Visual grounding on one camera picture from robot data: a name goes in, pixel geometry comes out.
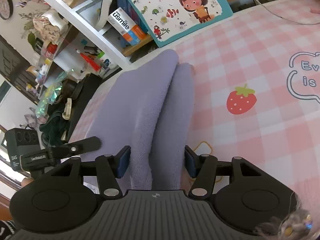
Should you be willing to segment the person's left hand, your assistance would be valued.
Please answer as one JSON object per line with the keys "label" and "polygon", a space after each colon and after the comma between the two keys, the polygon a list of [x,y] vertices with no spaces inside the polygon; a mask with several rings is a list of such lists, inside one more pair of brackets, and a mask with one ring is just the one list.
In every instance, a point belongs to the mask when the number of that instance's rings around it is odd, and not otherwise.
{"label": "person's left hand", "polygon": [[21,181],[21,187],[25,187],[27,186],[28,184],[32,183],[34,181],[33,178],[24,178],[22,181]]}

